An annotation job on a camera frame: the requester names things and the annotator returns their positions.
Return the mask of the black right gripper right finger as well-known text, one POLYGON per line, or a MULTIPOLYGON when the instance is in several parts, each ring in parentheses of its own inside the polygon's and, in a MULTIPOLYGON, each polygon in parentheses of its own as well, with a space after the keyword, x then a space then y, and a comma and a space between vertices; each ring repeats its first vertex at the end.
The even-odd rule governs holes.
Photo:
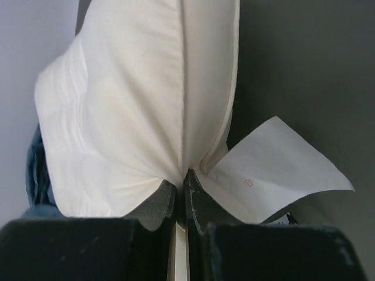
POLYGON ((374 279, 374 231, 358 222, 246 224, 203 189, 194 170, 184 192, 189 280, 374 279))

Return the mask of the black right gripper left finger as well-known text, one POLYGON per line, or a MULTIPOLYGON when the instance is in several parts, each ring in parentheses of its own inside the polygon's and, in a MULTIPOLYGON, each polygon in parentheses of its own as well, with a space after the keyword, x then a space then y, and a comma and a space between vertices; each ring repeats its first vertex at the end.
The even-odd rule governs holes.
POLYGON ((175 186, 122 218, 18 219, 1 229, 2 280, 169 280, 175 186))

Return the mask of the blue cartoon print pillowcase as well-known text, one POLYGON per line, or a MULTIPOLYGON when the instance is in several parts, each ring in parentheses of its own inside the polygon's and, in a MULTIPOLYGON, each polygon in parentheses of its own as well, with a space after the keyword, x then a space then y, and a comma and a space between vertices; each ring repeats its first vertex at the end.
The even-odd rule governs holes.
POLYGON ((29 208, 21 215, 22 218, 63 218, 54 200, 39 126, 27 151, 25 186, 29 208))

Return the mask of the cream white pillow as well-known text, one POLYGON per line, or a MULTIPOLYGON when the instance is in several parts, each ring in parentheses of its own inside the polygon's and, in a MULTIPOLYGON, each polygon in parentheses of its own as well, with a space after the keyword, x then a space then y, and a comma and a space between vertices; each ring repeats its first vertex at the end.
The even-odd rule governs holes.
POLYGON ((228 151, 239 1, 91 1, 38 77, 35 104, 65 217, 123 217, 164 180, 228 151))

